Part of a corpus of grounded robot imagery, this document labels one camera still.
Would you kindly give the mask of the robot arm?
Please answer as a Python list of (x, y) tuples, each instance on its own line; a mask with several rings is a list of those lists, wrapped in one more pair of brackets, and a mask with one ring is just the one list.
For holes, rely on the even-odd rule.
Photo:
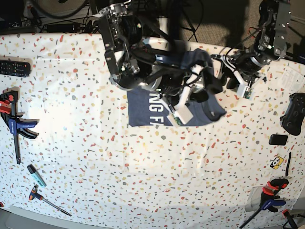
[(259, 71), (271, 61), (285, 56), (285, 26), (290, 19), (287, 0), (264, 0), (259, 7), (260, 20), (253, 32), (252, 46), (231, 55), (208, 55), (196, 49), (180, 56), (163, 56), (164, 68), (156, 73), (161, 82), (159, 101), (168, 111), (171, 126), (201, 125), (218, 121), (224, 110), (216, 111), (214, 95), (237, 90), (249, 99)]
[[(130, 91), (140, 87), (157, 93), (158, 98), (205, 101), (208, 93), (223, 90), (221, 80), (214, 77), (212, 65), (195, 58), (183, 64), (187, 51), (179, 43), (179, 21), (184, 14), (185, 1), (169, 0), (165, 15), (169, 30), (163, 32), (149, 14), (135, 12), (131, 3), (111, 0), (100, 10), (99, 30), (105, 46), (105, 58), (113, 84)], [(153, 49), (142, 43), (143, 27), (163, 37), (168, 50)]]

